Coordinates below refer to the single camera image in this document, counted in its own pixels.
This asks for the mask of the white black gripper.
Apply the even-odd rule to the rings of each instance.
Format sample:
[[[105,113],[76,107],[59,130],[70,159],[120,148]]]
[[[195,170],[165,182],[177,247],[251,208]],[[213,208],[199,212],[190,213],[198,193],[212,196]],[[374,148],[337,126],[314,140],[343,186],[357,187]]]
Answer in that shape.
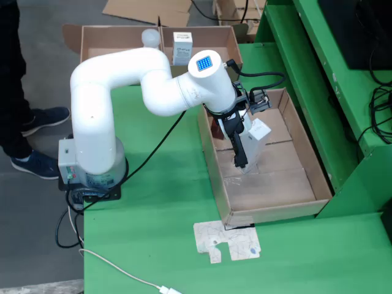
[[[231,141],[235,152],[235,167],[240,168],[245,168],[247,165],[246,153],[239,136],[248,133],[251,128],[252,123],[248,111],[248,108],[236,110],[230,116],[224,118],[213,116],[214,121],[222,131],[224,138]]]

